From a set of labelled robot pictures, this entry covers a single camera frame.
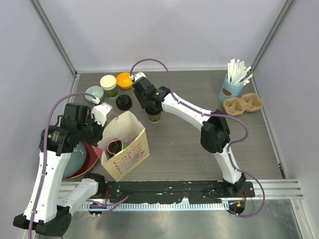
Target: wall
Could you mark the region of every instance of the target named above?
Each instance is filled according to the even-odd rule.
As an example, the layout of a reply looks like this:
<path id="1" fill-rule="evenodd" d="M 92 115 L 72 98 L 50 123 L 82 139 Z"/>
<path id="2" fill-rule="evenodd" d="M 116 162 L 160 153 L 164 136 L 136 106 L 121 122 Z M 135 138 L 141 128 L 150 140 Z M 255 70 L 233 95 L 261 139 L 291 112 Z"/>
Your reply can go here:
<path id="1" fill-rule="evenodd" d="M 252 64 L 285 0 L 40 0 L 79 71 Z M 143 68 L 161 68 L 147 63 Z"/>
<path id="2" fill-rule="evenodd" d="M 40 133 L 72 75 L 29 1 L 1 1 L 0 35 L 0 232 L 16 239 L 25 231 L 12 222 L 31 196 Z"/>
<path id="3" fill-rule="evenodd" d="M 319 221 L 318 9 L 318 0 L 296 1 L 255 73 L 285 171 L 298 179 L 313 222 Z"/>

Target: brown logo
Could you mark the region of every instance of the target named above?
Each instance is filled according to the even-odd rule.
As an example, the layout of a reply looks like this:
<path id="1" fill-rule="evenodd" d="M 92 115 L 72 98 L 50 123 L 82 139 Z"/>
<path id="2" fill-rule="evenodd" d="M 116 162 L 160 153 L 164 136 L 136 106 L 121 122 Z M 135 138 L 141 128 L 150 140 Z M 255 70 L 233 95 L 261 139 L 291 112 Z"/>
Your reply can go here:
<path id="1" fill-rule="evenodd" d="M 231 96 L 231 92 L 229 92 L 229 91 L 226 90 L 225 88 L 223 88 L 223 92 L 224 92 L 225 95 Z"/>

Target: orange bowl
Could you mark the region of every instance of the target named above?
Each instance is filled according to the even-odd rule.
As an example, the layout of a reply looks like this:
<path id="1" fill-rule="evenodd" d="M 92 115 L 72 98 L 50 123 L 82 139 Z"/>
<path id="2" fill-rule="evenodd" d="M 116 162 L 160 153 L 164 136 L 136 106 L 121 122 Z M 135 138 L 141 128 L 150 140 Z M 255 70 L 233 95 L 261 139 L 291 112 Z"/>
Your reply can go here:
<path id="1" fill-rule="evenodd" d="M 121 73 L 117 76 L 116 82 L 119 87 L 124 90 L 127 90 L 132 87 L 133 82 L 130 79 L 130 74 L 128 72 Z"/>

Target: gray wood tabletop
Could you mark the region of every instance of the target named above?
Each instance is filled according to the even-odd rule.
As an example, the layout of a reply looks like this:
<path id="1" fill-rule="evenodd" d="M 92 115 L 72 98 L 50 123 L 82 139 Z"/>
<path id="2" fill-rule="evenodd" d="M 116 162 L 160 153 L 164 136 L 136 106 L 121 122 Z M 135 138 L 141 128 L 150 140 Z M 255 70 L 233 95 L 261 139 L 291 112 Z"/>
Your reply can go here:
<path id="1" fill-rule="evenodd" d="M 173 91 L 183 99 L 207 110 L 223 110 L 218 92 L 226 71 L 173 71 Z M 117 76 L 119 73 L 81 74 L 76 92 L 84 92 L 90 86 L 99 85 L 104 75 Z M 145 72 L 155 87 L 168 87 L 166 72 Z M 252 84 L 242 90 L 242 95 L 254 92 Z M 151 123 L 136 99 L 133 88 L 119 89 L 119 95 L 127 94 L 132 98 L 130 111 L 146 128 L 151 154 L 135 167 L 123 181 L 130 180 L 215 180 L 222 179 L 221 170 L 212 154 L 200 145 L 200 132 L 188 122 L 172 114 L 162 112 L 157 123 Z M 122 113 L 115 104 L 116 99 L 104 97 L 103 101 L 111 104 L 116 113 Z M 93 106 L 84 96 L 76 96 L 75 103 Z M 238 117 L 248 126 L 250 136 L 242 143 L 232 146 L 239 167 L 251 172 L 258 179 L 281 179 L 281 173 L 273 151 L 261 111 L 244 113 Z M 227 120 L 232 140 L 244 136 L 243 127 L 234 120 Z M 91 172 L 105 175 L 111 180 L 106 170 L 98 162 Z"/>

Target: cup with white lid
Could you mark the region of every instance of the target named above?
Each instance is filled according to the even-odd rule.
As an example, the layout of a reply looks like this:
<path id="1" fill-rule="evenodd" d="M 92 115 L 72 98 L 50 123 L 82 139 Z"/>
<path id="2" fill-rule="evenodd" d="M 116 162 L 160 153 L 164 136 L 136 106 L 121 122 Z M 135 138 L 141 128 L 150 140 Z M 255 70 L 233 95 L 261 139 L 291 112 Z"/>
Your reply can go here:
<path id="1" fill-rule="evenodd" d="M 100 85 L 109 98 L 115 98 L 118 95 L 118 86 L 115 76 L 106 75 L 100 80 Z"/>

